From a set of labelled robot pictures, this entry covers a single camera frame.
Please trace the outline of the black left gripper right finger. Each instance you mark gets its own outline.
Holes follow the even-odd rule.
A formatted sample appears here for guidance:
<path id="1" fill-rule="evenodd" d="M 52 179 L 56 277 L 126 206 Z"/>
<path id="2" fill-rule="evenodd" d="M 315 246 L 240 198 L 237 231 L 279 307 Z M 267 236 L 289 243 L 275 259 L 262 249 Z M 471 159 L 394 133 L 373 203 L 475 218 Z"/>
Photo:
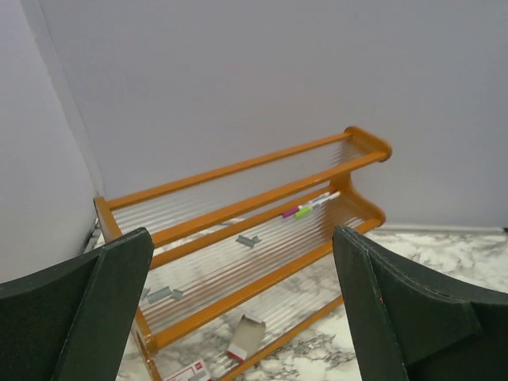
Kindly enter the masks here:
<path id="1" fill-rule="evenodd" d="M 333 257 L 364 380 L 505 380 L 507 295 L 409 260 L 345 226 Z"/>

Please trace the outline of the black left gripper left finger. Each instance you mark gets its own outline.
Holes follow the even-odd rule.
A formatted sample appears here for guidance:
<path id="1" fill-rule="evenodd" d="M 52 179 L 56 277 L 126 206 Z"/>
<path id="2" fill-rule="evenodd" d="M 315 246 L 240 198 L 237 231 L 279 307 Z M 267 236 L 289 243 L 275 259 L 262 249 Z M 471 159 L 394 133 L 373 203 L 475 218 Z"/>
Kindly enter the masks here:
<path id="1" fill-rule="evenodd" d="M 1 285 L 3 380 L 114 380 L 154 244 L 136 229 Z"/>

